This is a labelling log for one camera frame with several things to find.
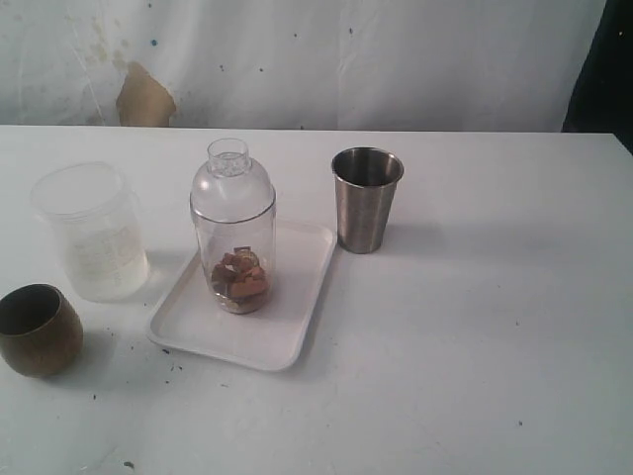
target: clear plastic container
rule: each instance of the clear plastic container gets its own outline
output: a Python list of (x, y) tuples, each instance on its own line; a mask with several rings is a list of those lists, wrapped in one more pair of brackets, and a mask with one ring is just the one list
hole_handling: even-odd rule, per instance
[(122, 299), (147, 279), (133, 197), (125, 177), (103, 162), (57, 170), (31, 192), (72, 287), (86, 300)]
[(275, 274), (275, 189), (238, 139), (213, 142), (194, 177), (191, 216), (209, 290), (234, 314), (261, 308)]

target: rectangular tray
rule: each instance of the rectangular tray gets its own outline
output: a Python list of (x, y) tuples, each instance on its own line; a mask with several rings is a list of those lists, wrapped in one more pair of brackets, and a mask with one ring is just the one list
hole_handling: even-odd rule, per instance
[(146, 328), (156, 344), (280, 371), (299, 357), (332, 252), (335, 234), (321, 226), (278, 220), (271, 300), (245, 316), (221, 310), (196, 253)]

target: ceramic cup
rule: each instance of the ceramic cup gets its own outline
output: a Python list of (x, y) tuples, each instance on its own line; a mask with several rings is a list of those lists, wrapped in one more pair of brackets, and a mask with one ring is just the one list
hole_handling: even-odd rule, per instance
[(57, 373), (74, 360), (82, 343), (79, 317), (55, 287), (32, 284), (0, 300), (0, 353), (18, 373)]

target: plastic measuring cup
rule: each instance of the plastic measuring cup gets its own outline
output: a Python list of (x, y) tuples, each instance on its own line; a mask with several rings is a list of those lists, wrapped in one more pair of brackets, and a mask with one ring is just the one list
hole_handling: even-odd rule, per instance
[(147, 279), (133, 196), (128, 180), (104, 162), (54, 171), (31, 192), (72, 287), (86, 300), (127, 297)]

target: clear plastic bottle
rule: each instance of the clear plastic bottle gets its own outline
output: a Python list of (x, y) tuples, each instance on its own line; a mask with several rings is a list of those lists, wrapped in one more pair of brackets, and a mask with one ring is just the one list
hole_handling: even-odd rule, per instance
[(215, 141), (208, 153), (190, 196), (203, 271), (223, 309), (247, 314), (272, 291), (275, 189), (243, 141)]

